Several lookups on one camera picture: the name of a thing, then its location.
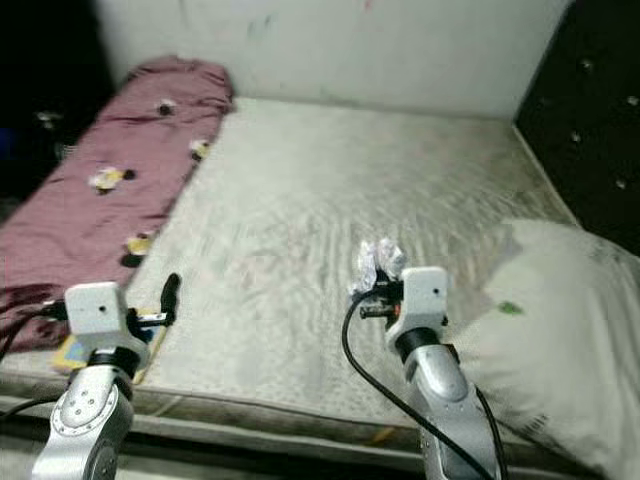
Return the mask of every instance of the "bed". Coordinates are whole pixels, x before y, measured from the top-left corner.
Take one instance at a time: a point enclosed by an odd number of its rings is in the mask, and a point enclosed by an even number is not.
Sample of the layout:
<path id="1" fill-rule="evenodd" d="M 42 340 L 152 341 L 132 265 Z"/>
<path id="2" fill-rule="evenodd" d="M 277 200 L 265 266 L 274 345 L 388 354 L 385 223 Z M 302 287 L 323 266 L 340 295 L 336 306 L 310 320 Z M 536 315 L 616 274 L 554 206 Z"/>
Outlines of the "bed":
<path id="1" fill-rule="evenodd" d="M 127 290 L 155 306 L 183 277 L 178 320 L 142 385 L 134 430 L 263 451 L 422 468 L 411 421 L 349 367 L 339 342 L 354 258 L 389 236 L 409 265 L 454 276 L 448 337 L 476 308 L 482 232 L 506 217 L 573 223 L 509 124 L 239 98 Z M 404 389 L 382 325 L 355 349 Z M 3 404 L 60 392 L 51 352 L 9 355 Z M 585 478 L 505 430 L 514 472 Z"/>

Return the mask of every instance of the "white pillow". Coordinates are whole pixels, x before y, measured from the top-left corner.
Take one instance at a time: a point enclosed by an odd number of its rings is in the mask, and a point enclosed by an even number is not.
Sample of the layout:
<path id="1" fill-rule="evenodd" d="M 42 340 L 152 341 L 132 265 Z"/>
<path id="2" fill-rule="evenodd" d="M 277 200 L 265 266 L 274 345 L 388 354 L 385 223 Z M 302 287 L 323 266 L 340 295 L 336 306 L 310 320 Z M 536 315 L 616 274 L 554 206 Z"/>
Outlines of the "white pillow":
<path id="1" fill-rule="evenodd" d="M 505 223 L 492 307 L 453 340 L 465 372 L 516 432 L 640 479 L 640 260 L 581 230 Z"/>

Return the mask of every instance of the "white wall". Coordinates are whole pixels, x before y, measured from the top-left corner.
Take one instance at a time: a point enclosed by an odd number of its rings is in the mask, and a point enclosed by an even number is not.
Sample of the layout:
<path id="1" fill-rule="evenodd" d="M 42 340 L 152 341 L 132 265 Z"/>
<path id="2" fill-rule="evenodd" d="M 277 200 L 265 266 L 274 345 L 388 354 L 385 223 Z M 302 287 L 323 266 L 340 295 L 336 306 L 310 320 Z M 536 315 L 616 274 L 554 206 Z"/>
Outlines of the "white wall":
<path id="1" fill-rule="evenodd" d="M 165 53 L 242 95 L 510 118 L 569 0 L 98 0 L 114 75 Z"/>

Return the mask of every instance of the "pink blanket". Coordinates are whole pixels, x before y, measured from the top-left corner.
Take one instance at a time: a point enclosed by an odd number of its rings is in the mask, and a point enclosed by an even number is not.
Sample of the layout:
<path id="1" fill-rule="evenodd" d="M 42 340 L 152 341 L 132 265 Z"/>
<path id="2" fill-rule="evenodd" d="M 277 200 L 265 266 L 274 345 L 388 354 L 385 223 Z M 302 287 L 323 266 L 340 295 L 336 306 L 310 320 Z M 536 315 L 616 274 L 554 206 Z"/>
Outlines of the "pink blanket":
<path id="1" fill-rule="evenodd" d="M 163 101 L 171 107 L 159 108 Z M 230 108 L 218 65 L 167 57 L 134 70 L 76 151 L 0 230 L 0 337 L 23 311 L 72 285 L 126 284 L 135 271 L 121 263 L 127 238 L 166 222 L 197 165 L 190 143 L 213 139 Z M 88 179 L 106 167 L 135 177 L 99 195 Z M 34 318 L 12 350 L 56 347 L 67 334 L 66 322 Z"/>

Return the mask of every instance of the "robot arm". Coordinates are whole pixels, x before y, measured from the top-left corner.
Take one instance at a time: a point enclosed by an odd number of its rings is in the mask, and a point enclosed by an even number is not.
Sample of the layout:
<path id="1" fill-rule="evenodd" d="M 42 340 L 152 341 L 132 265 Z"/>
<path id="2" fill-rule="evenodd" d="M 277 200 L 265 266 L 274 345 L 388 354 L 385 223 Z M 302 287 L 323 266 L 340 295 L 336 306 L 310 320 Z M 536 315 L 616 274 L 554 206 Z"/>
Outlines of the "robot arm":
<path id="1" fill-rule="evenodd" d="M 447 273 L 437 267 L 410 268 L 403 270 L 396 288 L 389 288 L 388 279 L 382 283 L 382 291 L 395 293 L 383 297 L 382 306 L 363 307 L 360 314 L 387 317 L 387 346 L 402 360 L 411 385 L 411 407 L 500 479 L 493 434 L 475 386 L 465 378 L 453 351 L 440 344 L 447 323 Z M 426 430 L 421 436 L 429 480 L 479 478 L 436 437 Z"/>
<path id="2" fill-rule="evenodd" d="M 161 297 L 164 313 L 138 317 L 113 282 L 72 287 L 65 293 L 71 331 L 87 366 L 73 377 L 51 414 L 51 432 L 36 460 L 33 480 L 109 480 L 131 428 L 131 380 L 149 361 L 140 327 L 175 319 L 180 278 L 172 274 Z"/>

